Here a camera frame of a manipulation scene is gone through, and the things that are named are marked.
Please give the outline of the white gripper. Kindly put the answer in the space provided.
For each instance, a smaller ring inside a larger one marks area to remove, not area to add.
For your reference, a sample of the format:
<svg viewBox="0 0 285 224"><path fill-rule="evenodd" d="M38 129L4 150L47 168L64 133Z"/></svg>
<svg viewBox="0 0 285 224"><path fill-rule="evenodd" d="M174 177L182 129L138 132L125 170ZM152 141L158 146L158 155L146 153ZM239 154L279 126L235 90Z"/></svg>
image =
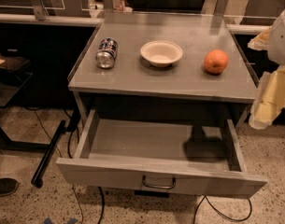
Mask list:
<svg viewBox="0 0 285 224"><path fill-rule="evenodd" d="M271 126L285 108L285 9L272 28L268 27L252 38L248 47L267 50L269 60L280 64L273 73L263 73L250 110L249 126L263 130Z"/></svg>

